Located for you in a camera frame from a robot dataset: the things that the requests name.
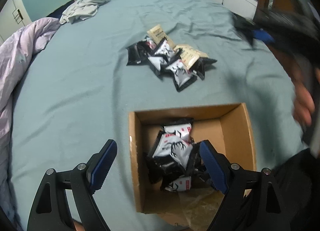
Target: beige snack packet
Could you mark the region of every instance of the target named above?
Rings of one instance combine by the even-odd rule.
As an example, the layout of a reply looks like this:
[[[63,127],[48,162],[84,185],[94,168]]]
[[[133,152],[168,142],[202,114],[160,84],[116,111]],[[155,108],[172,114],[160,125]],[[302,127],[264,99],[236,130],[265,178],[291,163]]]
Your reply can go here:
[[[167,34],[163,31],[160,24],[148,30],[148,36],[153,39],[153,41],[158,45],[163,38],[166,38],[169,46],[174,49],[176,46],[173,41],[167,36]]]
[[[193,47],[191,47],[190,45],[188,44],[179,44],[179,45],[176,45],[176,47],[174,48],[174,51],[176,51],[177,49],[179,48],[187,48],[187,49],[190,49],[192,50],[193,52],[195,52],[196,54],[198,54],[201,58],[208,58],[208,54],[205,53],[205,52],[202,52],[200,50],[197,50],[197,49],[194,49]]]
[[[195,53],[191,49],[182,48],[182,52],[180,54],[183,64],[186,66],[187,70],[189,70],[194,63],[200,58],[200,56]]]

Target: black snack packet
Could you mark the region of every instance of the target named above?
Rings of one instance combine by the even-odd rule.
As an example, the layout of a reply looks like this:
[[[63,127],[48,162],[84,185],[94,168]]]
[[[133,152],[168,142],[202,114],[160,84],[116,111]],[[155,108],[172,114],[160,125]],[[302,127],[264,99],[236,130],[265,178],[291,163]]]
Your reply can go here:
[[[177,178],[169,183],[164,189],[170,192],[187,191],[191,189],[191,176]]]
[[[155,47],[156,44],[149,37],[146,37],[144,40],[127,47],[127,66],[145,64],[145,62],[148,60],[148,56],[154,50]]]
[[[179,58],[179,54],[180,54],[180,51],[177,51],[177,53],[175,53],[170,58],[165,54],[162,54],[160,56],[149,55],[148,60],[149,60],[150,69],[158,78],[162,79],[165,68],[171,63],[173,63],[174,61],[176,61]]]
[[[168,41],[166,38],[163,38],[160,43],[157,45],[157,47],[153,50],[151,53],[151,56],[162,56],[164,59],[170,63],[172,62],[172,58],[175,56],[175,52],[173,49],[169,46]]]
[[[211,58],[199,58],[194,65],[190,68],[190,71],[195,73],[198,77],[200,77],[201,80],[204,80],[204,72],[206,69],[206,66],[214,64],[217,62],[216,59]]]
[[[194,174],[198,176],[201,181],[211,186],[212,188],[216,189],[209,173],[207,172],[205,165],[201,165],[195,168]]]
[[[171,123],[162,124],[161,127],[166,133],[173,133],[186,142],[190,141],[193,118],[181,118]]]
[[[172,182],[185,173],[183,166],[175,161],[172,156],[154,156],[163,134],[165,134],[165,132],[159,131],[155,144],[146,157],[147,167],[149,169],[148,176],[151,184],[157,183],[163,176],[167,176],[166,179]]]
[[[194,170],[201,166],[200,143],[194,143],[192,146],[193,149],[189,155],[186,176],[192,176],[195,173]]]
[[[148,60],[153,73],[161,79],[163,69],[168,65],[166,59],[163,56],[150,56]]]
[[[181,59],[168,65],[165,70],[172,74],[177,92],[181,92],[197,80],[197,77],[187,70]]]
[[[164,175],[163,178],[162,178],[162,183],[161,183],[161,186],[160,186],[160,190],[163,191],[165,190],[165,188],[173,181],[175,181],[176,179],[180,178],[184,176],[183,175],[179,175],[178,172],[172,172],[168,175]]]

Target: light blue bed sheet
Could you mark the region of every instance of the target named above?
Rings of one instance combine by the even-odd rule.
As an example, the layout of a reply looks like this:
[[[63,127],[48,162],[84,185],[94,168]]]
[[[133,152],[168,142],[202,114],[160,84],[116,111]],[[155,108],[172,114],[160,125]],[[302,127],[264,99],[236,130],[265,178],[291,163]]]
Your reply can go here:
[[[178,93],[148,66],[126,66],[125,49],[161,24],[175,43],[215,58],[205,81]],[[175,230],[156,215],[135,212],[128,112],[176,106],[247,104],[257,167],[272,168],[302,149],[291,116],[293,86],[261,42],[252,50],[234,32],[231,14],[210,0],[112,0],[86,21],[63,25],[17,87],[11,184],[26,230],[39,183],[49,168],[73,169],[114,139],[117,158],[96,203],[112,231]],[[71,193],[70,208],[79,220]]]

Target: lavender blanket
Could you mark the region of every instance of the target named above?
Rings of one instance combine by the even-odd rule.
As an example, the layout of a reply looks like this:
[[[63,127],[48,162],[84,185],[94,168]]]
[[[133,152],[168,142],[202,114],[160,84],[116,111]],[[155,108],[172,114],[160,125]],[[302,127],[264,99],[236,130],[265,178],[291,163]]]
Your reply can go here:
[[[14,210],[7,182],[12,91],[32,56],[45,48],[59,27],[58,19],[42,18],[19,29],[0,46],[0,206],[12,222]]]

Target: person's hand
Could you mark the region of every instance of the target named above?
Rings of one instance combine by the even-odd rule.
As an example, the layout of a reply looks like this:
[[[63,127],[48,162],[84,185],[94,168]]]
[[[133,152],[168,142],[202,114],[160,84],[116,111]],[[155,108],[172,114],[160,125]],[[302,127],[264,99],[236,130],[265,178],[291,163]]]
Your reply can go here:
[[[315,111],[315,104],[312,100],[311,94],[303,84],[303,77],[301,69],[295,59],[271,46],[268,48],[272,51],[276,59],[280,62],[288,76],[291,78],[295,87],[295,100],[293,118],[301,126],[311,125],[311,115]],[[320,82],[320,70],[316,69],[316,76]]]
[[[79,222],[73,221],[73,223],[75,224],[76,231],[85,231],[83,225],[81,225]]]
[[[320,70],[318,68],[316,69],[315,74],[318,81],[320,82]],[[315,104],[313,102],[311,94],[303,84],[300,67],[295,61],[292,62],[291,80],[295,87],[296,94],[294,100],[293,118],[301,126],[310,126],[312,123],[311,115],[315,111]]]

